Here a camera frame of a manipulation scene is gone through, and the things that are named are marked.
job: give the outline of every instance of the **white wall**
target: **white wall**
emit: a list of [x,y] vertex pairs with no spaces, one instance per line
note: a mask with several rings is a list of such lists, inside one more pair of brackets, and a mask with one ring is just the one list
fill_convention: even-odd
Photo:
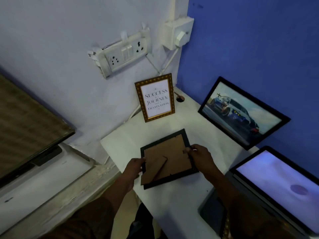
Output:
[[[103,79],[87,50],[151,29],[153,54],[167,62],[159,27],[185,16],[189,0],[1,0],[0,66],[70,121],[75,145],[98,140],[138,106],[134,82],[156,76],[146,58]],[[167,69],[176,83],[180,52]]]

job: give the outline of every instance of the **black picture frame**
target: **black picture frame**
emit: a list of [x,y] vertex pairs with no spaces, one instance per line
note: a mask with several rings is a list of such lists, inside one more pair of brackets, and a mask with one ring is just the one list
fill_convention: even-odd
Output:
[[[247,98],[250,101],[252,101],[253,103],[257,104],[261,108],[265,109],[267,112],[269,112],[269,113],[273,114],[274,116],[278,117],[281,121],[278,124],[276,124],[275,126],[273,126],[270,130],[265,132],[264,134],[261,134],[259,137],[255,138],[249,145],[246,145],[245,143],[243,143],[239,139],[236,139],[231,134],[231,132],[227,131],[220,123],[214,121],[213,119],[211,119],[208,115],[206,115],[203,112],[203,108],[207,104],[209,98],[211,97],[212,93],[217,88],[219,83],[223,83],[224,85],[228,86],[230,89],[233,89],[234,91],[238,92],[240,95],[244,96],[245,98]],[[217,81],[215,82],[215,84],[213,85],[212,89],[210,90],[210,92],[206,96],[206,98],[205,98],[204,102],[202,103],[201,107],[199,108],[198,112],[203,117],[205,117],[207,120],[209,120],[212,124],[214,124],[217,128],[219,128],[223,133],[225,133],[227,136],[229,136],[232,140],[234,140],[239,145],[241,145],[245,150],[249,150],[253,146],[259,144],[262,140],[264,140],[266,137],[271,135],[273,132],[275,132],[276,130],[278,130],[279,128],[281,128],[283,125],[285,125],[286,123],[288,123],[291,120],[289,117],[285,116],[281,112],[279,112],[276,109],[274,109],[274,108],[270,107],[269,105],[265,104],[264,102],[262,102],[261,100],[259,100],[256,97],[252,96],[251,94],[245,92],[244,90],[242,90],[238,86],[230,83],[228,80],[224,79],[221,76],[218,77]]]
[[[186,135],[186,132],[185,132],[185,129],[183,128],[182,130],[179,130],[178,132],[174,132],[173,134],[170,134],[166,137],[163,137],[155,142],[152,142],[144,147],[141,148],[141,157],[143,158],[145,156],[144,154],[144,150],[148,149],[148,148],[151,148],[159,143],[162,143],[168,139],[171,139],[173,137],[176,137],[178,135],[182,135],[183,137],[183,141],[184,141],[184,144],[185,144],[185,147],[190,147],[190,144],[189,144],[189,141],[188,141],[188,138],[187,138],[187,135]],[[161,178],[161,179],[158,179],[158,180],[155,180],[155,181],[152,181],[150,182],[149,184],[145,184],[144,185],[144,189],[149,189],[149,188],[152,188],[152,187],[155,187],[155,186],[158,186],[158,185],[161,185],[161,184],[164,184],[164,183],[167,183],[167,182],[171,182],[173,180],[176,180],[176,179],[179,179],[179,178],[182,178],[182,177],[185,177],[185,176],[188,176],[188,175],[191,175],[191,174],[194,174],[194,173],[198,173],[198,169],[196,168],[195,166],[195,163],[194,163],[194,159],[188,155],[189,157],[189,160],[190,160],[190,164],[192,165],[192,168],[191,169],[188,169],[188,170],[185,170],[183,172],[180,172],[180,173],[176,173],[176,174],[173,174],[173,175],[170,175],[170,176],[167,176],[165,178]],[[146,172],[146,166],[145,166],[145,163],[142,164],[142,172],[145,173]]]
[[292,220],[294,223],[296,223],[300,228],[302,228],[305,233],[307,233],[309,236],[318,236],[318,233],[315,233],[310,228],[308,228],[304,223],[302,223],[297,217],[292,215],[288,210],[283,208],[279,203],[277,203],[274,199],[272,199],[268,194],[266,194],[263,190],[261,190],[259,187],[257,187],[255,184],[253,184],[249,179],[247,179],[244,175],[242,175],[239,171],[237,171],[237,168],[248,162],[249,160],[253,159],[257,155],[261,154],[264,151],[268,151],[269,153],[273,154],[275,157],[283,161],[285,164],[289,165],[291,168],[296,170],[297,172],[301,173],[303,176],[314,182],[319,186],[319,179],[315,177],[313,174],[309,173],[305,169],[301,168],[294,162],[292,162],[290,159],[273,149],[269,146],[264,146],[261,149],[259,149],[257,152],[253,153],[237,165],[235,165],[233,168],[230,169],[230,172],[236,176],[238,176],[242,181],[244,181],[247,185],[249,185],[251,188],[253,188],[257,193],[259,193],[261,196],[263,196],[267,201],[269,201],[272,205],[274,205],[277,209],[279,209],[281,212],[283,212],[290,220]]

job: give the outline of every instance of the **wall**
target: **wall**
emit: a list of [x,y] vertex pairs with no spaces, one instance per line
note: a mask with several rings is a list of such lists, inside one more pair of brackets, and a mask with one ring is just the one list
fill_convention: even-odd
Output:
[[218,76],[292,120],[269,145],[319,177],[319,0],[189,0],[177,87],[202,103]]
[[[187,14],[188,0],[1,0],[0,66],[77,129],[69,142],[87,145],[122,124],[138,106],[134,82],[156,76],[146,58],[103,79],[87,50],[120,40],[121,31],[151,29],[153,55],[171,52],[159,26]],[[176,83],[179,52],[167,73]]]

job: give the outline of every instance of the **sleeve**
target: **sleeve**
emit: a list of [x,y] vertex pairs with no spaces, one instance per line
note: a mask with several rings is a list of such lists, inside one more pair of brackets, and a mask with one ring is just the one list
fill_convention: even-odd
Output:
[[233,238],[294,238],[283,223],[245,195],[234,199],[228,215]]
[[114,217],[112,204],[100,197],[83,206],[41,239],[108,239],[111,237]]

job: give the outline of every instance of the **gold picture frame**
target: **gold picture frame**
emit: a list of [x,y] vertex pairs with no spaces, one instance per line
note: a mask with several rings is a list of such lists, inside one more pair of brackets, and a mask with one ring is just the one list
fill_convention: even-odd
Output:
[[[149,103],[149,104],[146,104],[145,99],[143,97],[143,91],[142,90],[146,89],[147,85],[154,84],[154,83],[157,83],[157,82],[160,82],[160,81],[163,81],[163,80],[167,80],[167,87],[168,87],[167,93],[168,94],[165,94],[165,93],[161,94],[161,90],[158,90],[157,92],[159,92],[159,96],[156,96],[151,101],[154,102],[154,99],[156,99],[155,102],[157,102],[158,99],[161,99],[161,97],[162,98],[165,97],[167,99],[167,95],[169,95],[170,110],[169,111],[165,111],[163,113],[159,113],[159,114],[154,114],[155,111],[152,111],[152,115],[150,115],[150,114],[148,114],[148,110],[152,109],[152,108],[155,108],[155,107],[150,107],[151,103],[149,101],[147,101],[147,103]],[[159,89],[161,89],[163,87],[163,85],[166,85],[166,84],[164,82],[159,83]],[[158,76],[158,77],[154,77],[154,78],[151,78],[151,79],[147,79],[147,80],[142,80],[142,81],[136,82],[135,83],[135,87],[136,87],[136,92],[138,94],[138,100],[140,101],[140,104],[141,104],[141,109],[142,109],[142,113],[143,113],[145,122],[153,121],[155,119],[158,119],[158,118],[161,118],[161,117],[164,117],[164,116],[168,116],[168,115],[171,115],[171,114],[175,113],[172,74],[167,74],[167,75]],[[165,108],[167,110],[168,107],[169,107],[167,102],[166,103],[164,103],[164,102],[161,103],[161,101],[159,101],[155,105],[158,107],[158,110],[160,110],[160,108]]]

